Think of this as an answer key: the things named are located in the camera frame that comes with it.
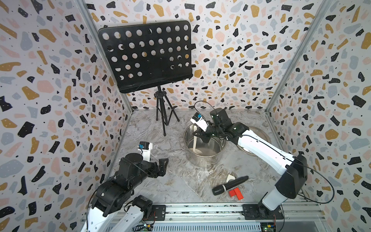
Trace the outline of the black perforated music stand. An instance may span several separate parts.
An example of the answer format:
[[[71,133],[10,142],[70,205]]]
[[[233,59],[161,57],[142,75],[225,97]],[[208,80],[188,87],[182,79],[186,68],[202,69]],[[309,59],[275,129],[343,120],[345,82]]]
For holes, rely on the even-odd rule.
[[[177,116],[162,85],[193,76],[191,25],[170,21],[102,28],[98,38],[121,93],[157,88],[156,119],[168,126]]]

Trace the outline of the stainless steel pot lid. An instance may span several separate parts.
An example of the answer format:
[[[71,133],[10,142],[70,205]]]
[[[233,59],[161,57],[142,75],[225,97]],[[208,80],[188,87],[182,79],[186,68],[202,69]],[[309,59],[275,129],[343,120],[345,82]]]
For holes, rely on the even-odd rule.
[[[262,129],[258,128],[258,127],[255,127],[255,126],[250,126],[249,127],[249,130],[255,134],[255,136],[253,137],[253,139],[255,139],[256,141],[259,142],[259,141],[263,140],[264,142],[271,143],[270,137],[268,136],[268,134],[264,130],[262,130]],[[249,156],[257,157],[257,155],[255,153],[252,153],[250,150],[246,149],[245,147],[242,147],[240,145],[237,145],[236,147],[241,152],[243,152],[243,153],[245,153],[245,154],[247,154]]]

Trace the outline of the right green circuit board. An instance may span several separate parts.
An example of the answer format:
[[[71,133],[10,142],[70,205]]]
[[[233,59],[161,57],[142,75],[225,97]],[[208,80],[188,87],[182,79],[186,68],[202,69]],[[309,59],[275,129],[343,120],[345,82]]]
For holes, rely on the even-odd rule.
[[[274,223],[261,223],[261,232],[276,232],[276,225]]]

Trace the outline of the black microphone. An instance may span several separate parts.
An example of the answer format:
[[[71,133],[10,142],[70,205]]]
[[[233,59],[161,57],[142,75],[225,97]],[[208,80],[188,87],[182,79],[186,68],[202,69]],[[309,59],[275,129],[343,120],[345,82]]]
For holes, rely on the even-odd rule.
[[[244,182],[246,182],[249,179],[249,176],[239,177],[234,180],[230,180],[229,182],[225,184],[218,185],[212,189],[212,193],[214,196],[220,195],[224,193],[225,191],[234,188]]]

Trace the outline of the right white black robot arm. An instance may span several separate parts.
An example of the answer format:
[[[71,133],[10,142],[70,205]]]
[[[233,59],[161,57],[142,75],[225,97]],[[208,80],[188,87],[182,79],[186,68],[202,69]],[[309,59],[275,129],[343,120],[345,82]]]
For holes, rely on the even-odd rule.
[[[210,116],[211,121],[207,121],[202,114],[194,114],[190,120],[198,127],[194,136],[204,143],[214,137],[230,141],[261,158],[281,176],[257,204],[243,205],[245,219],[284,219],[279,206],[287,199],[295,199],[307,181],[310,167],[306,158],[280,150],[240,122],[232,123],[222,108],[213,109]]]

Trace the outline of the cream toy brick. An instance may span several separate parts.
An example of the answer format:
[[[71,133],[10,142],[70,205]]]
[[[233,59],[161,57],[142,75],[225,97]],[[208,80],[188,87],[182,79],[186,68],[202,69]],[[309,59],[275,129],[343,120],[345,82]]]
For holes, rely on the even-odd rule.
[[[227,176],[227,180],[226,180],[226,182],[228,183],[228,182],[233,181],[233,180],[235,180],[235,179],[236,179],[236,177],[234,177],[234,176],[232,176],[232,175],[228,175],[228,176]]]

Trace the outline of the red toy brick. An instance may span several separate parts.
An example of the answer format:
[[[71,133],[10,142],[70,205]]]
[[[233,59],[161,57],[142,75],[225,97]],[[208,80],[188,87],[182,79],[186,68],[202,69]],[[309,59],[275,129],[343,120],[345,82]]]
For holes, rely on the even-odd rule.
[[[242,200],[244,198],[239,188],[234,188],[230,190],[229,196],[231,198],[236,197],[238,200]]]

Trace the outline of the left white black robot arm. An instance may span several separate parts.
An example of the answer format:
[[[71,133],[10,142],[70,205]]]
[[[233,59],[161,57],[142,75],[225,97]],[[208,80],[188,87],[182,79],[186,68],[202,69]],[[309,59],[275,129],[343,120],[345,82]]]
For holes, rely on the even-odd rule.
[[[114,232],[151,232],[156,221],[163,220],[165,205],[154,206],[139,195],[133,200],[134,189],[146,178],[166,175],[168,159],[145,161],[139,153],[129,153],[119,162],[119,170],[102,183],[88,203],[83,232],[104,232],[120,210],[125,214],[113,227]]]

